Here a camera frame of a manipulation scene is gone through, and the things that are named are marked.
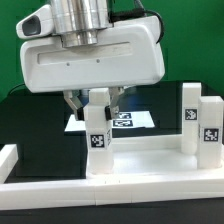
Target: white paper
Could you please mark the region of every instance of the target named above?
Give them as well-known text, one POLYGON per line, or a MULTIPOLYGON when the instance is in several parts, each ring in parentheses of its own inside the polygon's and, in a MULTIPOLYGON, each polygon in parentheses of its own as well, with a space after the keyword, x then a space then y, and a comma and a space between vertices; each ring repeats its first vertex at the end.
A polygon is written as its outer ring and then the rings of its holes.
MULTIPOLYGON (((152 117, 149 111, 137 111, 137 112, 120 112, 119 119, 113 120, 112 128, 153 128, 155 127, 152 117)), ((69 131, 85 131, 85 122, 76 121, 75 116, 71 115, 68 124, 65 128, 65 132, 69 131)))

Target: metal cylinder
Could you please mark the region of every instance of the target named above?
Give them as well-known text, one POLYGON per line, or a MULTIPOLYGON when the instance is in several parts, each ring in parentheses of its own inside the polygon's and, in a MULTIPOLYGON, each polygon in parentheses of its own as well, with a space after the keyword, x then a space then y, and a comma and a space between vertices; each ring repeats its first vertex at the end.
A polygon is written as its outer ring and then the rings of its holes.
POLYGON ((97 30, 109 26, 107 0, 51 0, 51 6, 64 47, 97 43, 97 30))

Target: black table surface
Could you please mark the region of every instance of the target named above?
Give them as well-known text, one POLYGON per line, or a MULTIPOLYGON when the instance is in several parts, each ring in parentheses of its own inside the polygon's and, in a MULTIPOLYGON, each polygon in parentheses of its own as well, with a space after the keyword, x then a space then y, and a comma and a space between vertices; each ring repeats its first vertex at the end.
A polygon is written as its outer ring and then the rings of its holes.
MULTIPOLYGON (((218 95, 207 85, 204 96, 218 95)), ((113 130, 135 137, 181 133, 181 82, 131 87, 120 98, 120 111, 150 111, 155 128, 113 130)), ((83 104, 88 102, 80 96, 83 104)), ((7 183, 84 179, 84 132, 64 132, 71 109, 62 93, 18 90, 0 103, 0 149, 17 144, 19 161, 7 183)), ((72 208, 0 211, 2 223, 223 223, 224 199, 180 200, 72 208)))

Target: black cable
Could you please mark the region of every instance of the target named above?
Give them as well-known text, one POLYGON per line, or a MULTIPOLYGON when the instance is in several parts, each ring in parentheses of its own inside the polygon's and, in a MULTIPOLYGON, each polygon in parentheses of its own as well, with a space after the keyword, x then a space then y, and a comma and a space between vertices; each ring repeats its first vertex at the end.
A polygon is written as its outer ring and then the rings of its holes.
POLYGON ((112 12, 110 14, 110 22, 111 23, 115 23, 118 21, 124 21, 124 20, 128 20, 128 19, 135 19, 135 18, 141 18, 144 17, 145 14, 151 14, 154 15, 158 18, 159 23, 160 23, 160 36, 157 40, 156 43, 159 43, 165 33, 165 27, 164 27, 164 23, 163 23, 163 19, 160 16, 159 13, 152 11, 152 10, 145 10, 143 8, 135 8, 133 10, 129 10, 129 11, 122 11, 122 12, 112 12))
POLYGON ((148 14, 156 16, 158 18, 159 22, 160 22, 160 36, 159 36, 159 39, 156 42, 158 44, 163 39, 164 33, 165 33, 165 26, 164 26, 163 19, 158 12, 155 12, 155 11, 152 11, 152 10, 145 10, 145 12, 148 13, 148 14))
POLYGON ((15 89, 17 89, 17 88, 19 88, 19 87, 21 87, 21 86, 25 86, 25 83, 21 83, 21 84, 19 84, 19 85, 14 86, 14 87, 8 92, 7 96, 10 96, 10 95, 12 94, 12 92, 13 92, 15 89))

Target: green wall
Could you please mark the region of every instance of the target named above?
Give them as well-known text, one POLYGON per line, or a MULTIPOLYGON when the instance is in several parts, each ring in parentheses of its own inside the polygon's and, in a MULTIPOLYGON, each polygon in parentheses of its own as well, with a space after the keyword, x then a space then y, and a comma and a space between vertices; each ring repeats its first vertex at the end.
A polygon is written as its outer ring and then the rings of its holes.
MULTIPOLYGON (((0 101, 23 82, 15 26, 45 0, 1 0, 0 101)), ((166 25, 162 49, 164 80, 201 80, 224 95, 224 1, 142 0, 166 25)), ((116 0, 115 10, 131 9, 132 0, 116 0)))

